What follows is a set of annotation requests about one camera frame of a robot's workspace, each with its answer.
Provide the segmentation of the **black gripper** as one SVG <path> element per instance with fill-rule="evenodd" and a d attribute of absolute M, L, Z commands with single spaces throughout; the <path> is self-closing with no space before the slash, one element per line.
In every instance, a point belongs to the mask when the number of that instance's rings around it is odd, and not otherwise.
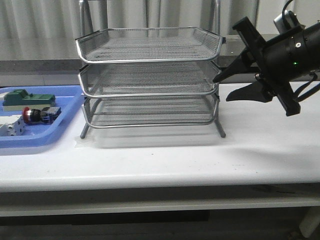
<path fill-rule="evenodd" d="M 256 63 L 260 72 L 255 76 L 256 81 L 228 94 L 226 101 L 255 101 L 268 103 L 277 97 L 285 110 L 286 116 L 297 115 L 301 112 L 300 104 L 294 100 L 293 90 L 288 82 L 280 81 L 279 77 L 271 72 L 267 64 L 265 49 L 267 42 L 253 26 L 248 17 L 239 20 L 233 26 L 244 42 L 246 48 L 220 74 L 213 79 L 220 83 L 227 78 L 247 72 L 253 63 Z"/>

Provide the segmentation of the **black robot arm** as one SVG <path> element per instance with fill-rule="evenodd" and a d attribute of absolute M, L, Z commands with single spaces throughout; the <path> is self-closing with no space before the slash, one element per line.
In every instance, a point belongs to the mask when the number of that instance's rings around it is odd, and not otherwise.
<path fill-rule="evenodd" d="M 293 91 L 290 81 L 320 67 L 320 25 L 316 23 L 306 29 L 297 25 L 268 41 L 247 17 L 238 21 L 233 29 L 238 32 L 245 49 L 213 82 L 220 83 L 233 75 L 244 73 L 252 64 L 257 65 L 259 72 L 255 75 L 255 82 L 232 91 L 226 101 L 268 103 L 277 97 L 286 116 L 299 114 L 300 102 L 320 88 L 316 86 L 299 95 L 307 85 Z"/>

